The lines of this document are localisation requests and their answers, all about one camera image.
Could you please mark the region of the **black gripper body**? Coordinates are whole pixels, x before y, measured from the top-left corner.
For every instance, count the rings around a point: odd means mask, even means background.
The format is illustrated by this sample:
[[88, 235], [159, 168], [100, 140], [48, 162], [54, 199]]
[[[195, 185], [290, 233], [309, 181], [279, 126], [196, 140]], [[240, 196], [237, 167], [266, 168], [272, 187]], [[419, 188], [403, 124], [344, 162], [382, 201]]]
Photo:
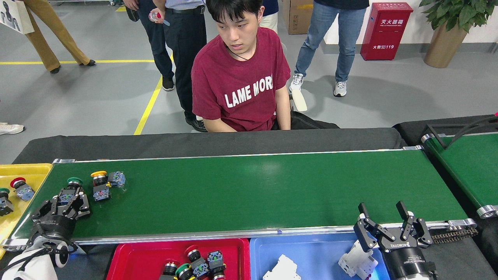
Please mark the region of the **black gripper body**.
[[390, 278], [430, 278], [425, 257], [414, 238], [384, 238], [384, 262]]
[[42, 237], [71, 243], [70, 238], [76, 227], [76, 220], [67, 217], [43, 217], [33, 219], [33, 243]]

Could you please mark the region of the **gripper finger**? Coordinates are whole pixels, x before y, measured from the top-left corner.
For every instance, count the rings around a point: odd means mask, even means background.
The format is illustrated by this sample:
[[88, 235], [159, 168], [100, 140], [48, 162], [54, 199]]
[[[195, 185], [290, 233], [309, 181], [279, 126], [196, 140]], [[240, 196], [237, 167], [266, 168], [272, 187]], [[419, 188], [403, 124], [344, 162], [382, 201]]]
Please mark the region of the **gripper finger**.
[[364, 252], [372, 250], [380, 242], [381, 237], [394, 241], [394, 235], [390, 231], [372, 221], [363, 202], [359, 204], [358, 209], [360, 215], [353, 229]]
[[45, 200], [42, 205], [32, 214], [32, 220], [41, 220], [47, 215], [62, 215], [66, 216], [65, 206], [61, 203], [61, 194], [55, 195], [50, 200]]
[[402, 201], [397, 202], [396, 208], [403, 219], [400, 240], [407, 241], [413, 237], [417, 242], [417, 247], [428, 247], [433, 244], [426, 222], [422, 218], [416, 218], [408, 211]]
[[68, 218], [80, 219], [90, 215], [92, 215], [92, 211], [89, 207], [87, 195], [82, 191], [75, 194], [68, 203]]

